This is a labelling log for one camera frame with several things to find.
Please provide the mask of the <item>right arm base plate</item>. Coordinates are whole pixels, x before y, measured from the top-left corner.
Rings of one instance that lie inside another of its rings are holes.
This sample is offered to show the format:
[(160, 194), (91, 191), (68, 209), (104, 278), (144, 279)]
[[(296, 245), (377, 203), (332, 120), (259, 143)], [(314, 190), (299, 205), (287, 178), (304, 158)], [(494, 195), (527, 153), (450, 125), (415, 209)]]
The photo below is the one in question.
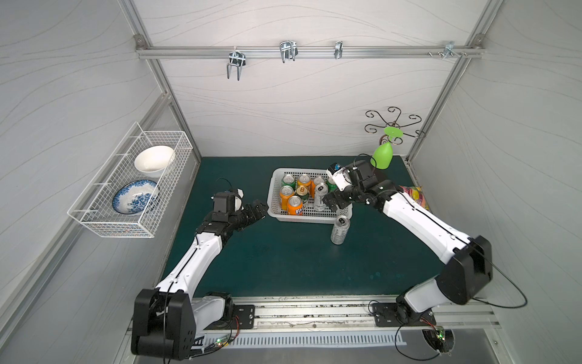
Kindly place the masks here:
[(404, 326), (436, 326), (433, 312), (415, 312), (404, 303), (381, 303), (372, 300), (368, 303), (368, 312), (374, 318), (374, 324), (380, 328), (398, 328)]

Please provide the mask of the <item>orange soda can yellow band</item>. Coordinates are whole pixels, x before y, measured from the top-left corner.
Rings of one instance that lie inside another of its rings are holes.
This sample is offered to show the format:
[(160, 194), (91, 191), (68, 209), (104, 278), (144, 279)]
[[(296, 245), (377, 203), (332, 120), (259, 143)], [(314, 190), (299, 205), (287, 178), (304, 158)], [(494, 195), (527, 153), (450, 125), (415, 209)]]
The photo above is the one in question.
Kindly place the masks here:
[(288, 210), (288, 202), (290, 197), (295, 194), (295, 190), (289, 185), (283, 185), (280, 188), (280, 207), (283, 211)]

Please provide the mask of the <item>white Monster can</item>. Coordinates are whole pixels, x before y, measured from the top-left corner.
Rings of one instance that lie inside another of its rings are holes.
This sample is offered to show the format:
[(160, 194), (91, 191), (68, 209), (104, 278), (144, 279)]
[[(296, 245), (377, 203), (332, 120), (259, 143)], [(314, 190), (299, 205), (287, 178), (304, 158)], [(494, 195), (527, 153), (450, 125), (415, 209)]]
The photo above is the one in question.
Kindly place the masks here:
[(328, 194), (328, 187), (325, 182), (319, 183), (314, 189), (314, 209), (317, 212), (322, 212), (327, 209), (324, 202), (324, 197)]
[(345, 215), (339, 215), (336, 217), (333, 224), (332, 232), (330, 235), (330, 241), (335, 245), (341, 245), (344, 243), (347, 233), (350, 229), (350, 219)]

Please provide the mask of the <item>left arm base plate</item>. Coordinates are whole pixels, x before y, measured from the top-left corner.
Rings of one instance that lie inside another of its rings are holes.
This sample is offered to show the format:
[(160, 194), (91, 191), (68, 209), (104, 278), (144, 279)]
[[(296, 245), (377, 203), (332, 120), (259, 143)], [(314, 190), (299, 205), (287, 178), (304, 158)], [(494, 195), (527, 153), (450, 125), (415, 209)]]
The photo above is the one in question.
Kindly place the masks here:
[(224, 318), (213, 323), (209, 328), (211, 330), (251, 330), (255, 327), (256, 306), (255, 305), (238, 305), (233, 306), (231, 317)]

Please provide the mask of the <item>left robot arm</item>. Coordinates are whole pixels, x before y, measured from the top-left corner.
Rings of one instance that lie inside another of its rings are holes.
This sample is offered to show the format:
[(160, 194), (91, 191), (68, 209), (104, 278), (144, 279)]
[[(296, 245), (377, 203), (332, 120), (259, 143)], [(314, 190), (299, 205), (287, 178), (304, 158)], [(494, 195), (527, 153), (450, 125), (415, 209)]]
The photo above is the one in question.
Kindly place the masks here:
[(262, 220), (268, 206), (258, 200), (243, 205), (231, 194), (217, 194), (214, 209), (198, 227), (189, 250), (155, 288), (143, 289), (134, 301), (130, 349), (136, 356), (160, 358), (164, 363), (214, 353), (230, 343), (227, 335), (205, 347), (197, 344), (201, 332), (234, 319), (230, 294), (209, 293), (192, 301), (212, 261), (226, 246), (233, 232)]

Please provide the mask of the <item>orange Fanta can front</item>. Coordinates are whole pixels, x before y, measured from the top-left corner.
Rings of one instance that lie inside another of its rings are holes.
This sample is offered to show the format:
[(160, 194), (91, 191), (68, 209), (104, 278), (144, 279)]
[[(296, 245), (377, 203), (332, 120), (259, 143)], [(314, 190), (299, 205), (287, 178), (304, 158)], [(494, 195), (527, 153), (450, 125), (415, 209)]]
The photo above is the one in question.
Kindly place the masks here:
[(303, 215), (303, 199), (299, 196), (292, 196), (287, 201), (287, 212), (289, 215)]

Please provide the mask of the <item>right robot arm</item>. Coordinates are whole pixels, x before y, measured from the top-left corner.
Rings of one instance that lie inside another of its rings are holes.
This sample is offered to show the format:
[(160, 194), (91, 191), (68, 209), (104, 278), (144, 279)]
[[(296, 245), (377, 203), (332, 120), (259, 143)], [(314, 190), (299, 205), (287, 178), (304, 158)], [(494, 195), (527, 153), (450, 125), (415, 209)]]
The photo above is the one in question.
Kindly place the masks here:
[(439, 220), (420, 206), (403, 188), (375, 175), (350, 178), (344, 173), (330, 177), (336, 190), (324, 197), (333, 211), (351, 203), (373, 206), (407, 228), (444, 264), (443, 270), (396, 299), (402, 323), (444, 303), (465, 305), (493, 278), (491, 244), (482, 236), (472, 238)]

